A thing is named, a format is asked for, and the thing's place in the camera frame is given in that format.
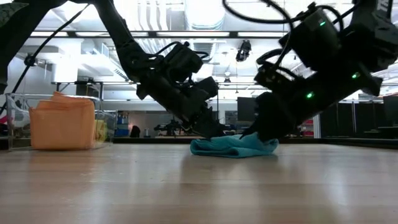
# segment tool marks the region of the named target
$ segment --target blue cloth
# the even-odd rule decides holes
[[[257,133],[249,134],[242,139],[240,134],[222,136],[210,140],[193,140],[191,152],[199,156],[220,156],[228,158],[245,158],[271,155],[279,145],[278,139],[261,142]]]

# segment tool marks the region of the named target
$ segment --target ceiling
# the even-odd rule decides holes
[[[312,1],[278,0],[277,3],[284,7],[291,16],[294,16],[305,10]],[[114,0],[114,2],[130,30],[288,31],[288,27],[284,25],[257,24],[238,19],[223,10],[221,0]],[[245,15],[263,19],[282,18],[273,8],[256,0],[229,0],[228,2],[233,9]],[[340,12],[345,12],[352,7],[351,0],[318,0],[315,2],[329,4]],[[37,30],[55,30],[83,7],[83,4],[68,2],[53,9],[46,15]],[[397,10],[394,8],[392,18],[393,20],[397,18],[398,21],[398,8]],[[349,24],[350,19],[350,16],[345,19],[346,25]],[[96,9],[91,6],[66,30],[106,31]],[[252,45],[251,55],[245,62],[237,63],[234,58],[242,39],[137,39],[140,46],[148,53],[155,53],[176,40],[189,40],[193,47],[204,47],[211,52],[211,60],[207,61],[208,65],[203,69],[205,72],[200,72],[199,77],[213,75],[224,78],[225,72],[229,72],[231,77],[242,77],[241,80],[248,80],[247,78],[250,80],[256,74],[255,59],[264,52],[280,47],[277,39],[249,39]],[[93,41],[97,45],[102,43],[107,45],[110,49],[109,56],[118,61],[113,41],[110,38],[97,38]],[[284,67],[295,69],[295,72],[310,72],[300,64],[300,60],[295,57],[294,52],[288,54],[282,62]],[[395,67],[378,75],[386,77],[390,83],[398,83],[398,70]]]

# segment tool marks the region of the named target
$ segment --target orange cloth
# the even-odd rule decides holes
[[[29,109],[34,149],[91,149],[95,145],[94,103],[55,92]]]

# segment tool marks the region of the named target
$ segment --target clear plastic bin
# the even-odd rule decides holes
[[[8,93],[7,125],[9,150],[32,149],[30,144],[29,108],[36,108],[40,101],[49,100],[52,95]],[[69,96],[89,99],[95,107],[95,146],[93,149],[112,144],[116,128],[116,113],[101,110],[101,100],[90,96]]]

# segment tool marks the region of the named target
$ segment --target person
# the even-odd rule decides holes
[[[138,128],[138,126],[134,125],[131,128],[130,138],[139,138],[140,133],[141,133],[141,130]]]

